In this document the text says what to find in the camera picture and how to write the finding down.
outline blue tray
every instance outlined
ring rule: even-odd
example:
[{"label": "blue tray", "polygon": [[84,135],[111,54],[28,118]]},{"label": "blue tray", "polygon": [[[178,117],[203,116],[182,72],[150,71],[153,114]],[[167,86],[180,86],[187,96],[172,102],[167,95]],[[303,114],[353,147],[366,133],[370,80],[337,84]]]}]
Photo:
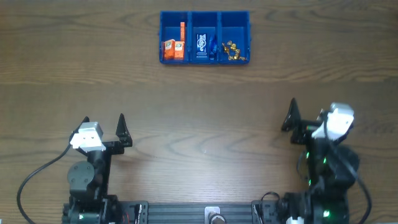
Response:
[{"label": "blue tray", "polygon": [[[180,23],[185,22],[185,53],[183,60],[164,60],[163,42],[174,39],[180,40]],[[217,38],[217,51],[214,60],[197,58],[197,34],[206,34],[207,52],[209,52],[208,39],[212,34]],[[232,40],[236,48],[241,50],[241,56],[247,60],[228,60],[228,55],[223,52],[221,43]],[[162,11],[160,12],[159,31],[159,60],[164,64],[226,64],[239,65],[250,61],[250,13],[248,11]]]}]

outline green light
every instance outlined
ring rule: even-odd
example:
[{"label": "green light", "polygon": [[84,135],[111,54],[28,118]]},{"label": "green light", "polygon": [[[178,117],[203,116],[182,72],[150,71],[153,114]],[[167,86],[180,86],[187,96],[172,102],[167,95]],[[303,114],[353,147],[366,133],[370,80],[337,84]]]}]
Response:
[{"label": "green light", "polygon": [[330,215],[329,210],[323,211],[323,217],[329,217],[329,215]]}]

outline gold wrapped candy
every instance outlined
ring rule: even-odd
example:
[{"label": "gold wrapped candy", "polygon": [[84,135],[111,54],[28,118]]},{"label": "gold wrapped candy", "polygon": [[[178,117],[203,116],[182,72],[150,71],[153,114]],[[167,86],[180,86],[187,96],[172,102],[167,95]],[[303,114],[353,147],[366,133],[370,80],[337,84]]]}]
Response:
[{"label": "gold wrapped candy", "polygon": [[232,40],[229,40],[226,44],[222,44],[224,53],[228,55],[228,60],[247,60],[245,57],[241,57],[241,50],[236,48],[236,44],[232,43]]}]

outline orange tic tac box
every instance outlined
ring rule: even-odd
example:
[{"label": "orange tic tac box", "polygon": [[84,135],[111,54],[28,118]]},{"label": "orange tic tac box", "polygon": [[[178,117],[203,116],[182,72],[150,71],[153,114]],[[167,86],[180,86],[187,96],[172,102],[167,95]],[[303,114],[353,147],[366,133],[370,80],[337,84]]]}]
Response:
[{"label": "orange tic tac box", "polygon": [[184,41],[175,42],[175,53],[174,59],[183,60],[184,59]]},{"label": "orange tic tac box", "polygon": [[180,32],[181,32],[181,34],[180,34],[180,40],[181,41],[183,41],[183,42],[185,42],[185,23],[184,22],[181,22],[180,23],[180,25],[181,25],[181,28],[180,28]]},{"label": "orange tic tac box", "polygon": [[170,60],[174,59],[174,49],[175,47],[175,40],[167,40],[164,42],[164,59]]}]

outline wooden table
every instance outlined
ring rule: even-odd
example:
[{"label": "wooden table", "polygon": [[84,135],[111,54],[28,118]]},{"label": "wooden table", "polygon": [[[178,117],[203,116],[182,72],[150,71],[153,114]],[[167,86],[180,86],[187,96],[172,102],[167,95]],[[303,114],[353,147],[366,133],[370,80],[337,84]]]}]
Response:
[{"label": "wooden table", "polygon": [[[159,63],[161,10],[251,12],[248,66]],[[280,132],[290,99],[316,119],[355,110],[345,144],[373,197],[368,223],[398,219],[398,4],[368,1],[6,1],[0,3],[0,219],[25,223],[16,193],[89,116],[104,139],[120,113],[134,147],[114,156],[109,193],[149,202],[250,202],[305,190],[303,146]],[[60,223],[71,150],[25,187],[37,223]],[[349,190],[351,220],[366,208]]]}]

